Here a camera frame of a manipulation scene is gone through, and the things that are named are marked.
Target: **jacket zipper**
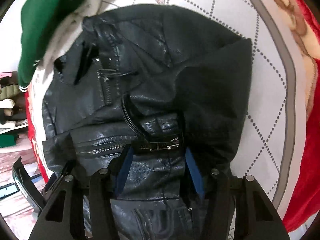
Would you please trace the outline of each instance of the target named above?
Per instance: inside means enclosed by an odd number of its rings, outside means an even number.
[[[103,97],[106,105],[111,105],[112,100],[111,100],[111,89],[110,89],[110,81],[109,78],[106,77],[103,73],[103,71],[99,70],[98,71],[98,77],[100,80],[100,84],[103,89]]]
[[[177,149],[179,147],[179,140],[178,138],[174,138],[171,141],[163,141],[163,142],[150,142],[149,144],[146,145],[141,145],[139,147],[140,150],[150,150],[150,152],[153,151],[160,151],[160,150],[170,150],[170,149]],[[85,154],[85,155],[91,155],[91,156],[96,156],[96,155],[100,155],[103,152],[107,152],[107,151],[120,151],[123,150],[123,148],[125,147],[126,143],[118,143],[118,144],[113,144],[110,146],[104,146],[102,148],[99,149],[95,149],[95,150],[88,150],[88,151],[84,151],[84,152],[76,152],[77,154]]]

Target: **red blanket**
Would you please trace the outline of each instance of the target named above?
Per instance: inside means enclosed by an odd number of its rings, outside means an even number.
[[[320,41],[320,26],[303,0],[297,0],[307,23]],[[320,60],[315,59],[320,70]],[[320,209],[320,77],[316,82],[313,109],[307,122],[306,144],[300,175],[283,223],[291,232]]]

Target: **zippered pocket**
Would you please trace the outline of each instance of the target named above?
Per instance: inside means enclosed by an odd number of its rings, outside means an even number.
[[[110,142],[102,145],[95,146],[83,146],[76,150],[76,154],[79,157],[86,158],[97,158],[105,155],[112,155],[121,153],[126,144],[130,144],[130,141],[123,142]],[[134,147],[139,151],[137,154],[150,153],[162,150],[175,150],[180,146],[178,138],[174,138],[170,141],[159,141],[159,142],[134,142]]]
[[[110,84],[110,73],[115,73],[115,69],[99,69],[98,70],[98,78],[100,81],[100,85],[102,87],[102,93],[105,105],[112,104],[112,95],[111,95],[111,84]]]
[[[105,105],[111,105],[116,98],[120,97],[126,87],[126,76],[137,75],[137,72],[117,72],[115,69],[99,69],[98,78],[102,87]]]

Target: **black plastic bracket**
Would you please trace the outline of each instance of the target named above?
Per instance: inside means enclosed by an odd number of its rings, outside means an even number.
[[[126,145],[121,155],[112,159],[90,177],[89,199],[94,240],[119,240],[110,199],[124,188],[133,158],[133,148]],[[282,221],[256,179],[227,176],[217,169],[204,174],[193,170],[199,185],[206,185],[204,198],[209,199],[200,240],[225,240],[230,227],[232,202],[236,205],[234,240],[289,240]],[[43,208],[29,240],[84,240],[83,195],[73,175],[72,166],[51,187],[52,195]]]
[[[21,193],[33,207],[34,212],[40,214],[44,209],[45,200],[24,168],[21,157],[12,166],[12,176]]]

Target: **zipper pull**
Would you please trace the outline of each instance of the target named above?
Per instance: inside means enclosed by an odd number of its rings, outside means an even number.
[[[150,142],[151,144],[155,144],[155,147],[150,146],[150,151],[160,151],[160,150],[168,150],[172,148],[178,148],[180,141],[178,138],[174,138],[171,141],[158,141],[158,142]]]

